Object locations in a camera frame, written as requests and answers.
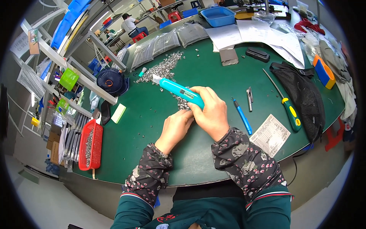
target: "hand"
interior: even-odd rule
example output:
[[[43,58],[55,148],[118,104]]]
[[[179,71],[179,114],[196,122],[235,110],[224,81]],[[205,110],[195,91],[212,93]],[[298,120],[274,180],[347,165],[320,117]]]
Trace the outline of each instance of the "hand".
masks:
[[[180,110],[169,116],[164,121],[163,132],[156,141],[155,147],[163,154],[168,155],[175,145],[184,138],[193,120],[193,112],[187,110]]]
[[[226,103],[209,87],[196,86],[190,90],[198,93],[205,103],[203,111],[196,104],[188,103],[197,124],[214,141],[219,141],[229,130]]]

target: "navy blue fan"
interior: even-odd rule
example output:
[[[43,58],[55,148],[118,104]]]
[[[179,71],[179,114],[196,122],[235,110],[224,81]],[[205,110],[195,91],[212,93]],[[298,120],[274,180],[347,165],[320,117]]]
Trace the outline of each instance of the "navy blue fan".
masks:
[[[97,78],[97,85],[112,96],[120,96],[129,88],[129,78],[125,79],[121,70],[103,69]]]

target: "person's left hand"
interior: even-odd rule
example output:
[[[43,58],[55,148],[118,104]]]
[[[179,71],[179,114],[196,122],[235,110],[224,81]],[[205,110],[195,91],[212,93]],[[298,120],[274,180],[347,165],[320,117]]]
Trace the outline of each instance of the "person's left hand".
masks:
[[[163,131],[156,141],[155,147],[168,155],[180,140],[184,138],[193,122],[193,112],[180,110],[164,121]]]

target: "person's right hand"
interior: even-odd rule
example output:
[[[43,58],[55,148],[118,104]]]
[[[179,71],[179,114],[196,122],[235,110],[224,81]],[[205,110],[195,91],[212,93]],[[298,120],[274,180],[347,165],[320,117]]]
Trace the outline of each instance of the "person's right hand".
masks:
[[[196,86],[190,88],[190,90],[198,93],[205,103],[203,111],[196,104],[188,103],[197,124],[214,141],[219,141],[229,130],[226,103],[209,87]]]

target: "red cloth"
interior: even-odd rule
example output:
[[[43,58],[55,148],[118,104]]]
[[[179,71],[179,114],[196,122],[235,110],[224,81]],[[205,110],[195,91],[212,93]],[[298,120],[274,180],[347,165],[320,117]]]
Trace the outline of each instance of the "red cloth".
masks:
[[[311,28],[315,31],[317,31],[318,33],[321,33],[323,35],[325,35],[324,30],[322,30],[318,24],[313,25],[307,18],[303,18],[302,21],[300,21],[299,23],[295,24],[294,28],[297,30],[300,30],[304,33],[306,33],[306,31],[301,27],[301,26],[305,26],[307,28]]]

